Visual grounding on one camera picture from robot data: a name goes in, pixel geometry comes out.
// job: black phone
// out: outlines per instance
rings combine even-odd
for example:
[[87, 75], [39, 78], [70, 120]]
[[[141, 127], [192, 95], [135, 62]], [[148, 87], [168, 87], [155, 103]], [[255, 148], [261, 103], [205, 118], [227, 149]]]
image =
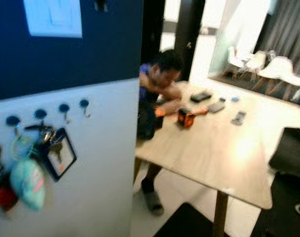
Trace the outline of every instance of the black phone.
[[193, 102], [195, 102], [195, 103], [199, 103], [199, 102], [201, 102], [203, 100], [207, 100], [207, 99], [211, 98], [211, 96], [212, 96], [211, 94], [206, 93], [204, 91], [204, 92], [201, 92], [199, 94], [190, 96], [190, 100], [193, 101]]

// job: man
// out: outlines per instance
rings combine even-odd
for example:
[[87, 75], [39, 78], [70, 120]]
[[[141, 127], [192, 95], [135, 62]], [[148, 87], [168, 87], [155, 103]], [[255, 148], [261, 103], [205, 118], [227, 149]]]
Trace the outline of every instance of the man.
[[[182, 95], [174, 81], [179, 77], [181, 69], [181, 58], [174, 50], [159, 53], [151, 63], [141, 65], [139, 99], [154, 105], [158, 96], [162, 95], [168, 102], [160, 107], [161, 110], [165, 115], [176, 113], [181, 106]], [[140, 165], [141, 161], [135, 158], [134, 180]], [[154, 190], [154, 179], [161, 169], [160, 166], [150, 164], [147, 175], [141, 182], [147, 206], [154, 215], [162, 215], [164, 212], [159, 196]]]

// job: gray curtain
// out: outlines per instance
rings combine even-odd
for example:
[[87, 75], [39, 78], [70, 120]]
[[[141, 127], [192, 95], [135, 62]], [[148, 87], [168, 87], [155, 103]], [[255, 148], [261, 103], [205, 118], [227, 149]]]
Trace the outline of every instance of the gray curtain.
[[300, 75], [300, 0], [278, 0], [260, 48], [291, 59]]

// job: black bag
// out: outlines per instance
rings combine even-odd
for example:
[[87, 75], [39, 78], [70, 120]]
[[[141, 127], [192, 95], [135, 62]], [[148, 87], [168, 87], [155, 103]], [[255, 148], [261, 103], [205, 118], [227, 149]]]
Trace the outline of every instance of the black bag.
[[155, 113], [154, 109], [146, 101], [139, 101], [138, 124], [136, 136], [138, 139], [150, 140], [155, 132]]

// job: table top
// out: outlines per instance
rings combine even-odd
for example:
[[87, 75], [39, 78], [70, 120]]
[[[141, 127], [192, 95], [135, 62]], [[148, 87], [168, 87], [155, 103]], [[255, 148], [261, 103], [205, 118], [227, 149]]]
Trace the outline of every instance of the table top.
[[[190, 95], [204, 88], [186, 82], [178, 86], [183, 92], [182, 102], [192, 110], [219, 100], [215, 91], [208, 90], [212, 98], [194, 104]], [[163, 128], [151, 140], [137, 142], [135, 155], [249, 204], [270, 209], [260, 103], [254, 96], [244, 95], [238, 102], [227, 98], [222, 111], [197, 116], [189, 129], [177, 124], [177, 115], [165, 117]], [[239, 111], [247, 113], [241, 126], [230, 122]]]

